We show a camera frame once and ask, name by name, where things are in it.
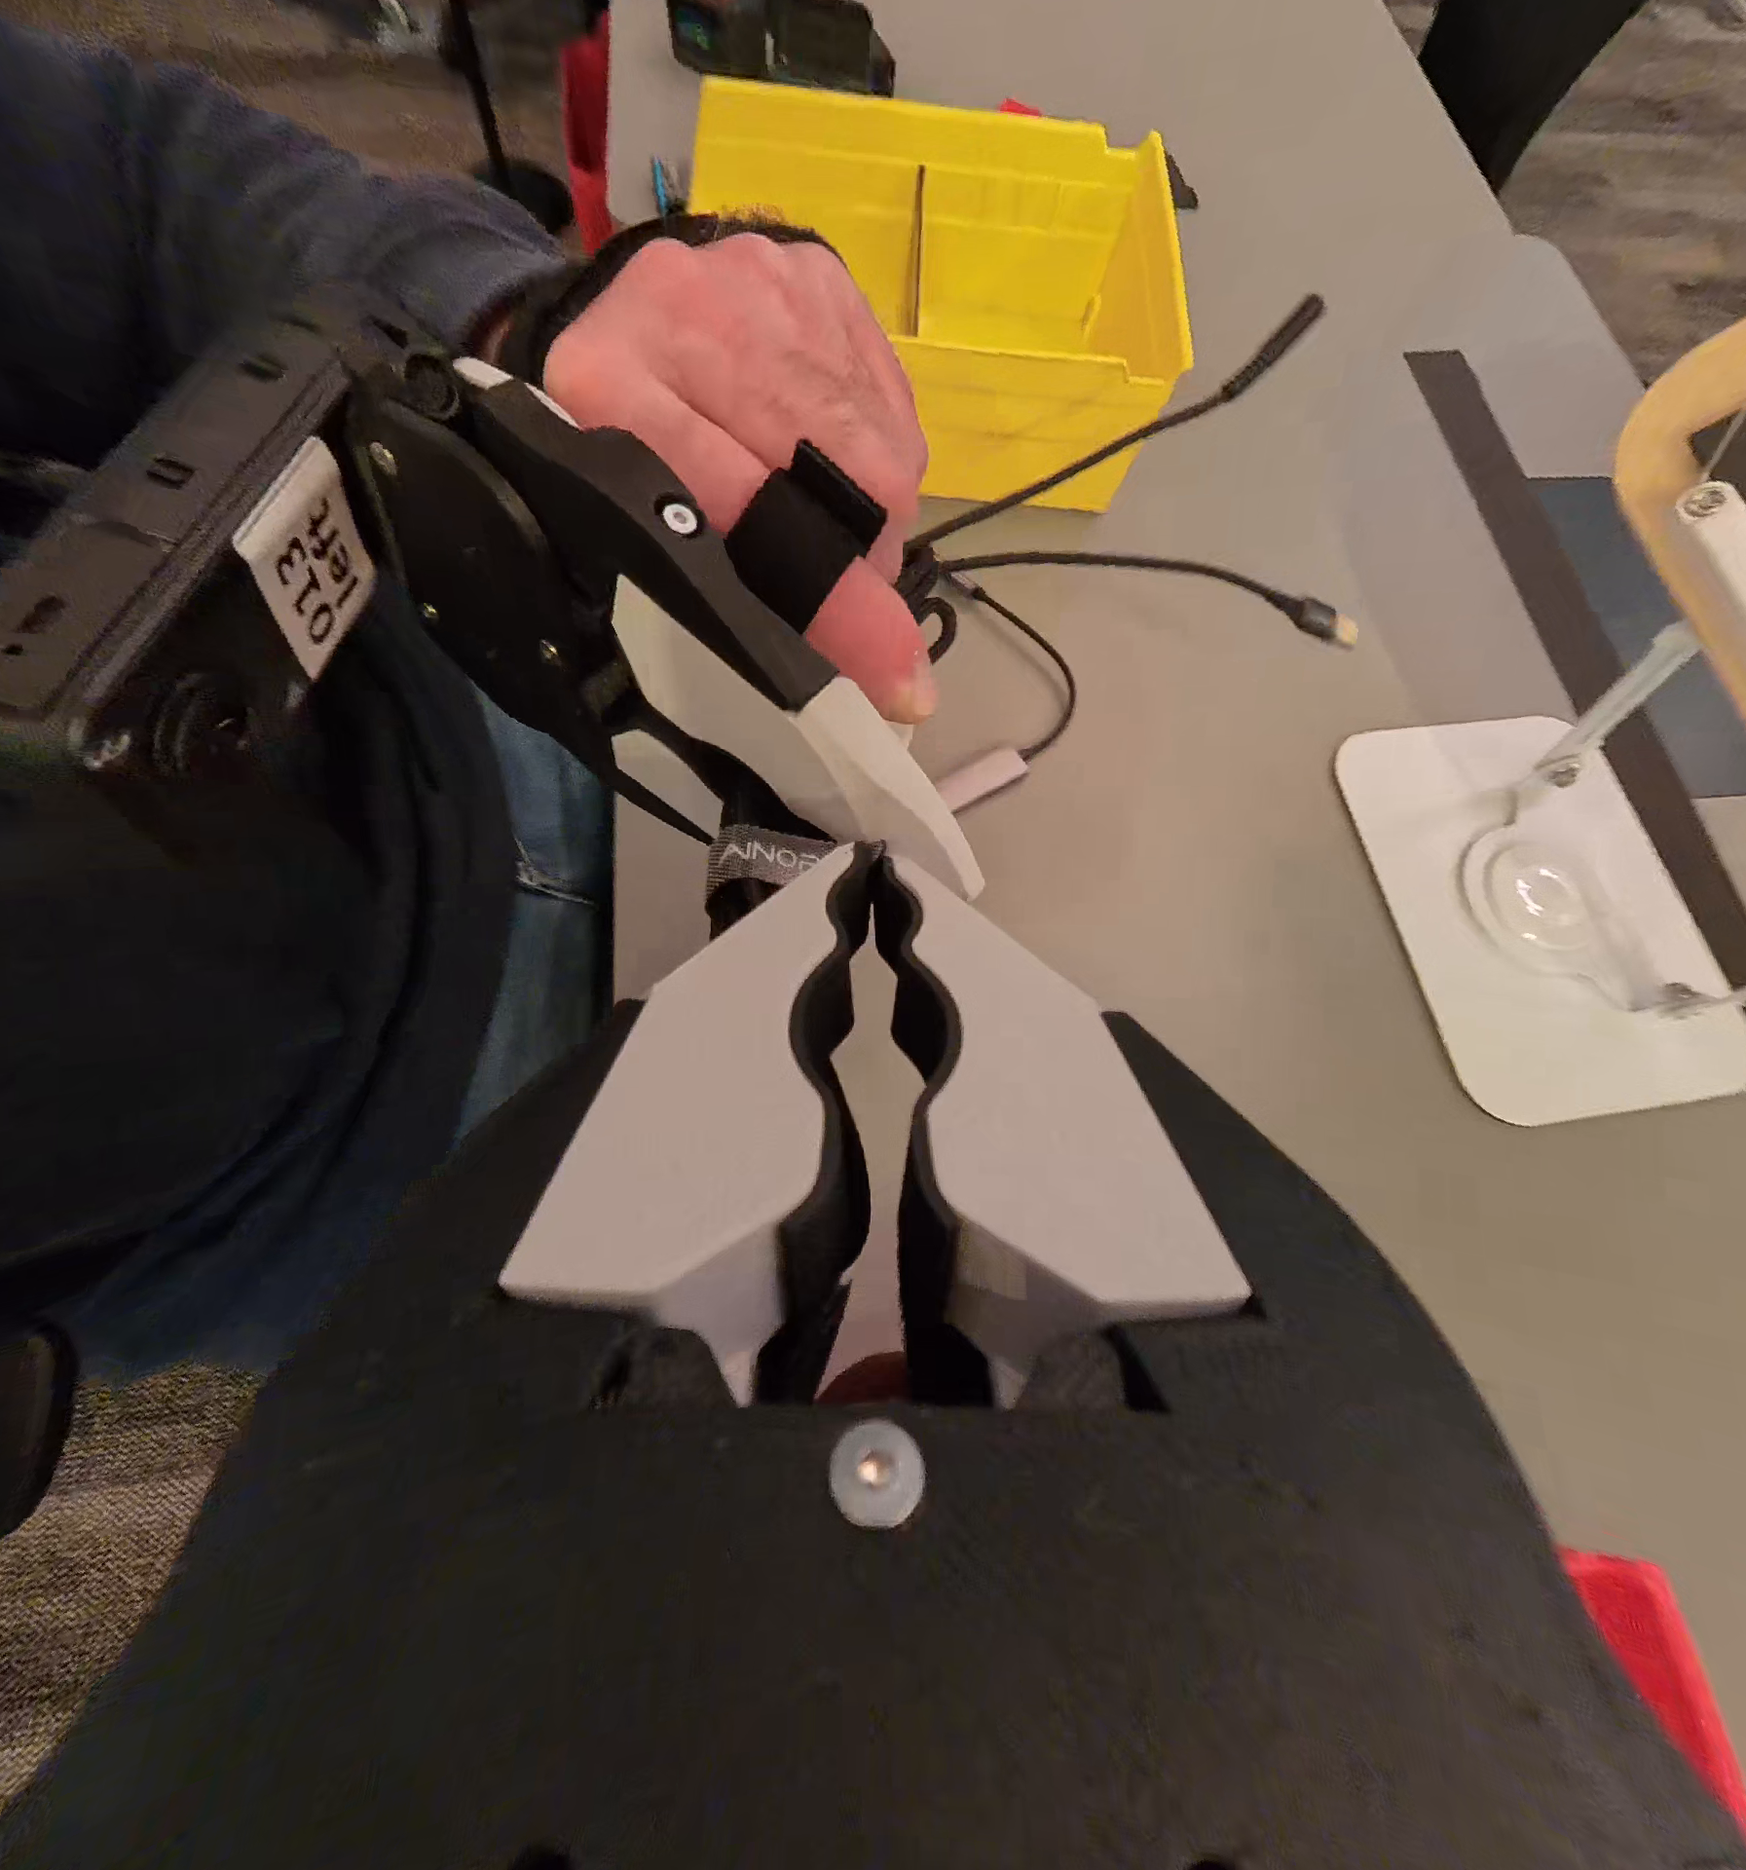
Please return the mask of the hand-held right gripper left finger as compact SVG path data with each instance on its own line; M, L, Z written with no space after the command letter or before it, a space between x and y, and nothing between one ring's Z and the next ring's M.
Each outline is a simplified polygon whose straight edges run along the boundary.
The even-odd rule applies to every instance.
M524 1302L694 1333L739 1400L807 1400L869 1225L833 1055L873 851L843 846L639 1005L505 1259Z

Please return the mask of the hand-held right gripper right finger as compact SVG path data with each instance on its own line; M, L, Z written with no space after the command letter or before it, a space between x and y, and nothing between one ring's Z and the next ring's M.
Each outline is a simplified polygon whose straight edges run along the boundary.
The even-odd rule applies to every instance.
M1022 1394L1042 1352L1222 1320L1252 1287L1103 1008L905 859L871 878L920 1079L898 1203L912 1394Z

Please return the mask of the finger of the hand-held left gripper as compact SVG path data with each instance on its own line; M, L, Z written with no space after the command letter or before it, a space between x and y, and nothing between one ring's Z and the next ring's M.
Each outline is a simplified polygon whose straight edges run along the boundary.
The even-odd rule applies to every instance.
M801 726L814 653L784 625L768 635L792 664L790 698L734 669L628 577L617 584L610 629L637 692L633 722L615 739L626 776L689 808L697 824L716 824L727 806L744 824L814 821L814 756Z
M955 811L851 681L830 681L790 715L790 733L790 803L809 824L883 844L963 901L981 897L984 876Z

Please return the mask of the grey usb hub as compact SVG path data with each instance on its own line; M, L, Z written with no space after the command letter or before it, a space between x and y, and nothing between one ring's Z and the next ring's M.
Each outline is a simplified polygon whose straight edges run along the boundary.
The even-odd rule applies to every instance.
M1057 678L1061 697L1054 722L1027 746L983 754L939 784L939 794L942 795L944 803L952 813L961 813L1022 784L1029 776L1033 764L1042 761L1047 750L1067 735L1079 704L1079 682L1067 657L1054 646L1054 642L1050 642L1037 628L1027 623L1017 612L990 595L981 585L956 573L947 573L942 581L948 585L955 597L988 610L996 619L1001 619L1001 623L1015 629L1024 642L1042 653Z

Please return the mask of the yellow plastic bin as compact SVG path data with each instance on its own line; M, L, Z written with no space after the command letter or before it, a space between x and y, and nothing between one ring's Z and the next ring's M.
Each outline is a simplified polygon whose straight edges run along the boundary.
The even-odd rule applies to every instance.
M1156 132L1117 148L1088 121L708 77L689 211L838 251L908 374L930 499L1050 475L1194 364Z

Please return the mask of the red plastic bin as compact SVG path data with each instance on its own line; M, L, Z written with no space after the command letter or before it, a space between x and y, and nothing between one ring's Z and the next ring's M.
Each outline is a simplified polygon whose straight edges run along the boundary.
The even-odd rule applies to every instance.
M1746 1836L1746 1777L1667 1573L1561 1546L1561 1569L1662 1735Z

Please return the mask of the person's left forearm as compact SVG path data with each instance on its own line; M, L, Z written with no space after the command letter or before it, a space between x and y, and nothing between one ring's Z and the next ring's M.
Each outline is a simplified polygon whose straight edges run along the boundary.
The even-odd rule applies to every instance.
M384 175L198 70L0 12L0 451L97 463L196 356L321 288L459 346L564 272L480 183Z

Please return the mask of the person's left hand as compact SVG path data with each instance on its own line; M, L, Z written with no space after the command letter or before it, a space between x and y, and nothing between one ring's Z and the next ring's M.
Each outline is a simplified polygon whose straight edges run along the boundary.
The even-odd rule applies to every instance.
M579 425L642 439L719 533L814 444L885 525L827 594L809 642L887 721L935 713L922 631L891 587L926 439L891 346L827 249L762 233L651 240L552 341L542 386Z

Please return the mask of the person's jeans leg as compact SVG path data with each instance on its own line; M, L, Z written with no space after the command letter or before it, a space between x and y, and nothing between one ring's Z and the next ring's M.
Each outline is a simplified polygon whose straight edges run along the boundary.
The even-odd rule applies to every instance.
M610 996L613 800L552 736L480 706L516 842L513 897L459 1137L587 1041Z

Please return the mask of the black battery charger case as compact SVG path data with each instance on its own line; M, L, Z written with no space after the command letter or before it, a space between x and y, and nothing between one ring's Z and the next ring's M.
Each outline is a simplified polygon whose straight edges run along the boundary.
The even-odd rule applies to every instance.
M891 97L893 59L861 2L669 2L673 59L702 77Z

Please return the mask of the black tilted panel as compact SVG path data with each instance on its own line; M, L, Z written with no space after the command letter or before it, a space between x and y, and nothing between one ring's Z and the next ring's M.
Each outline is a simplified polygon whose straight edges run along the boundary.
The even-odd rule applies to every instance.
M1642 2L1438 2L1418 64L1492 192Z

